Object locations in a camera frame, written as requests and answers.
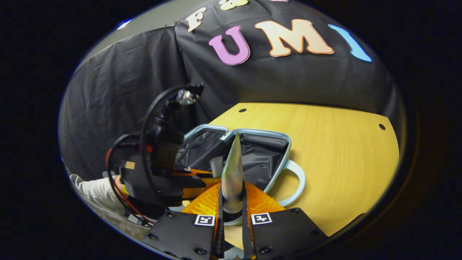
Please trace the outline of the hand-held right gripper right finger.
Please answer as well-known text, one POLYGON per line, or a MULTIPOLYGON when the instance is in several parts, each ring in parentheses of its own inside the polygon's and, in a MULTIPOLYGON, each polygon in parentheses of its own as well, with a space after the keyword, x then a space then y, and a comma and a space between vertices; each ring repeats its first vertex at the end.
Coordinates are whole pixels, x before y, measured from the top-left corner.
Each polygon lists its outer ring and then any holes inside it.
POLYGON ((285 209, 248 182, 243 202, 245 260, 307 260, 328 240, 302 209, 285 209))

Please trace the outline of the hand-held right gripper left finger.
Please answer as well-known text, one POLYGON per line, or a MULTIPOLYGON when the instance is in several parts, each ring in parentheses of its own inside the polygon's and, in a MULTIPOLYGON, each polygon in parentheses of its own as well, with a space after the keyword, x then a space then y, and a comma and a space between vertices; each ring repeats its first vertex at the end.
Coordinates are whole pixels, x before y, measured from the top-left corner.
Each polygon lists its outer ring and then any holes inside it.
POLYGON ((176 260, 222 258, 225 235, 221 184, 207 189, 182 211, 166 211, 141 242, 176 260))

